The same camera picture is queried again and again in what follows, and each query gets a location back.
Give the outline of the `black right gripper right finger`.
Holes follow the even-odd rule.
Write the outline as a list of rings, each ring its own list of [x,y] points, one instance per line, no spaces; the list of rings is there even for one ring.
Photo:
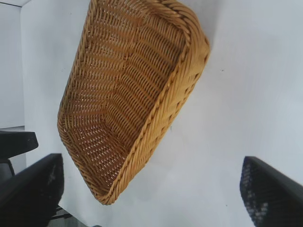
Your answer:
[[[243,160],[240,194],[256,227],[303,225],[303,186],[257,157]]]

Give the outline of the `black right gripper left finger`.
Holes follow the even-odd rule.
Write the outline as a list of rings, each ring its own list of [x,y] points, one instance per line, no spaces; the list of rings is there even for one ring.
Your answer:
[[[50,154],[0,186],[2,227],[45,227],[64,191],[61,154]]]

